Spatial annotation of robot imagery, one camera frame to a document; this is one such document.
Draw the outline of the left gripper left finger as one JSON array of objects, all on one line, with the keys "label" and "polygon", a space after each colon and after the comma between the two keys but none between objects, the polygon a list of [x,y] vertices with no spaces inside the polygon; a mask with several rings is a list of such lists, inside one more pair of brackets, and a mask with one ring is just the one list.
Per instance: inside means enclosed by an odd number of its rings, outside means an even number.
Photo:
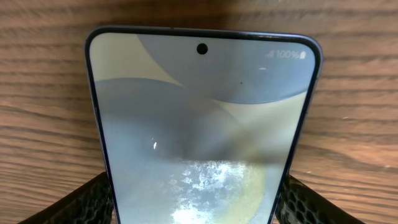
[{"label": "left gripper left finger", "polygon": [[110,224],[113,208],[109,179],[102,172],[19,224]]}]

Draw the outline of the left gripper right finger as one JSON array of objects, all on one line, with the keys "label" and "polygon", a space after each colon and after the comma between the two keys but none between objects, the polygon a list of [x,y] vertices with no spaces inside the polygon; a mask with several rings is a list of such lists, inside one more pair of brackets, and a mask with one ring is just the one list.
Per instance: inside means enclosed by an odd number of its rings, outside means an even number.
[{"label": "left gripper right finger", "polygon": [[280,224],[364,224],[291,175],[282,183],[275,216]]}]

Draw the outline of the Samsung Galaxy smartphone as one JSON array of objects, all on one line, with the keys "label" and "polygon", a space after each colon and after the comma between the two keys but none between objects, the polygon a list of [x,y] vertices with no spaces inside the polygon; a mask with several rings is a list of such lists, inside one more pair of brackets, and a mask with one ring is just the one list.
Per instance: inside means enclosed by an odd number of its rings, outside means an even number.
[{"label": "Samsung Galaxy smartphone", "polygon": [[322,70],[298,34],[104,26],[86,38],[118,223],[271,223]]}]

